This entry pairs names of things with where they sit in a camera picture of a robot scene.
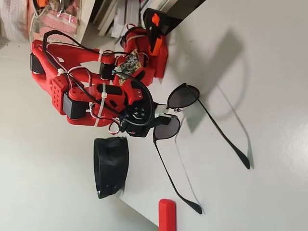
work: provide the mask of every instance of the white zip tie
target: white zip tie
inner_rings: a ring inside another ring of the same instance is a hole
[[[103,54],[104,52],[102,51],[102,49],[100,49],[100,55],[98,56],[98,62],[101,62],[101,60],[102,60],[102,54]]]
[[[97,115],[97,119],[95,121],[94,126],[97,127],[99,121],[100,121],[100,117],[102,117],[102,112],[103,112],[103,108],[104,108],[104,103],[105,103],[105,99],[107,98],[107,93],[106,93],[106,84],[103,83],[103,92],[102,92],[102,102],[101,102],[101,106],[100,106],[100,110],[98,111],[98,115]]]
[[[64,70],[62,68],[59,68],[58,69],[58,75],[57,76],[60,76],[61,74],[64,74]]]

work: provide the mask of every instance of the white table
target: white table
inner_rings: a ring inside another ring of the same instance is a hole
[[[158,201],[176,201],[178,231],[307,230],[307,7],[303,0],[207,0],[171,33],[165,77],[150,86],[154,100],[165,103],[183,82],[197,86],[254,167],[244,167],[195,103],[179,115],[177,146],[170,139],[158,147],[180,193],[196,201],[186,170],[206,215],[176,196],[152,132],[128,139],[121,200],[155,224]]]

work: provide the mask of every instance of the orange clip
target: orange clip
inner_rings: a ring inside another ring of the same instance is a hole
[[[152,23],[154,23],[156,26],[158,26],[159,20],[160,20],[159,16],[155,13],[152,17]]]

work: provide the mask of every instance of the red plastic piece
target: red plastic piece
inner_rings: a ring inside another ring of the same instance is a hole
[[[130,39],[130,37],[135,35],[145,35],[144,37],[138,37]],[[149,86],[154,77],[162,78],[165,71],[165,66],[168,58],[168,50],[165,43],[165,37],[162,36],[162,44],[158,50],[157,56],[152,56],[148,52],[148,47],[150,46],[149,39],[146,34],[146,30],[142,28],[137,28],[132,30],[126,37],[128,40],[127,44],[124,44],[124,52],[132,52],[137,47],[141,51],[139,53],[140,61],[143,67],[139,68],[135,73],[132,74],[133,77],[138,76],[141,72],[144,72],[144,76],[141,79],[141,82],[145,86]],[[32,53],[38,58],[40,64],[42,65],[45,73],[39,74],[32,72],[33,79],[40,85],[40,87],[45,90],[51,96],[51,103],[55,109],[61,114],[65,115],[63,108],[63,96],[69,88],[68,80],[66,75],[59,74],[58,70],[53,67],[50,61],[47,59],[43,48],[42,41],[35,40],[31,44]],[[80,47],[61,45],[61,44],[49,44],[48,51],[55,57],[57,62],[63,66],[66,70],[69,70],[72,67],[81,66],[81,63],[86,63],[90,61],[100,61],[103,64],[114,64],[115,57],[114,55],[102,55],[99,59],[99,54],[91,51],[87,51]],[[144,64],[144,53],[147,54],[148,59],[146,64]],[[117,59],[117,64],[124,62],[126,60],[125,56],[120,56]],[[86,70],[76,69],[73,72],[74,78],[79,82],[88,82],[89,76]],[[98,91],[97,84],[105,83],[106,85],[110,84],[109,80],[101,79],[101,76],[96,73],[91,73],[92,76],[92,86],[85,88],[85,90],[96,100],[100,101],[102,99],[102,93]],[[79,102],[93,102],[89,96],[87,96],[79,87],[71,81],[72,87],[68,93],[69,98],[74,101]],[[140,89],[133,89],[131,86],[131,80],[127,79],[123,82],[119,81],[119,76],[115,76],[113,85],[118,86],[122,89],[122,94],[112,94],[108,93],[107,98],[105,99],[105,104],[112,107],[117,112],[122,112],[125,109],[125,100],[128,101],[128,104],[133,104],[135,101],[143,99],[142,92]],[[98,115],[100,105],[95,104],[92,111],[94,114]],[[99,127],[106,126],[112,123],[111,118],[117,117],[117,114],[108,110],[106,107],[103,108],[101,117],[106,119],[99,119]],[[80,119],[70,119],[67,117],[67,121],[74,125],[86,125],[94,126],[97,119],[92,117],[89,112],[86,112],[85,116]]]
[[[63,75],[57,76],[52,80],[51,87],[51,103],[62,115],[65,115],[63,108],[63,94],[68,90],[66,77]]]
[[[142,28],[137,28],[135,30],[132,30],[127,35],[127,40],[130,37],[136,36],[136,35],[146,35],[146,30],[142,29]],[[144,51],[149,55],[150,59],[147,62],[146,68],[152,68],[152,69],[155,70],[152,78],[153,77],[163,78],[166,63],[167,63],[167,58],[168,58],[168,48],[167,48],[167,45],[166,45],[165,36],[161,36],[160,48],[155,51],[157,53],[157,55],[155,55],[155,56],[149,54],[150,42],[149,42],[149,39],[148,39],[147,36],[134,38],[134,39],[129,40],[127,42],[127,44],[124,45],[124,51],[125,52],[132,52],[134,49],[136,49],[136,44],[138,44],[140,51]]]
[[[159,210],[159,231],[176,231],[177,230],[177,212],[176,204],[169,199],[161,199],[158,205]]]

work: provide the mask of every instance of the wire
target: wire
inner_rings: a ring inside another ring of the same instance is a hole
[[[132,37],[129,37],[127,40],[126,40],[126,44],[128,44],[128,42],[132,39],[136,39],[136,38],[141,38],[141,37],[145,37],[146,35],[135,35],[135,36],[132,36]]]
[[[106,118],[106,117],[97,116],[97,115],[94,114],[94,112],[93,112],[93,107],[94,107],[94,106],[95,106],[94,103],[92,103],[92,104],[90,105],[90,114],[91,114],[91,116],[92,116],[93,118],[96,118],[96,119],[112,120],[112,123],[109,124],[108,132],[109,132],[110,134],[112,134],[112,135],[118,134],[118,133],[120,132],[120,130],[121,130],[121,124],[120,124],[120,122],[117,121],[115,118]],[[117,124],[117,126],[118,126],[118,128],[119,128],[118,131],[111,131],[111,126],[113,125],[113,123],[116,123],[116,124]]]
[[[92,75],[86,67],[84,67],[84,66],[74,66],[74,67],[72,67],[71,69],[68,70],[67,75],[70,75],[71,72],[78,70],[78,69],[85,69],[87,71],[88,76],[89,76],[89,87],[91,87],[92,86]]]

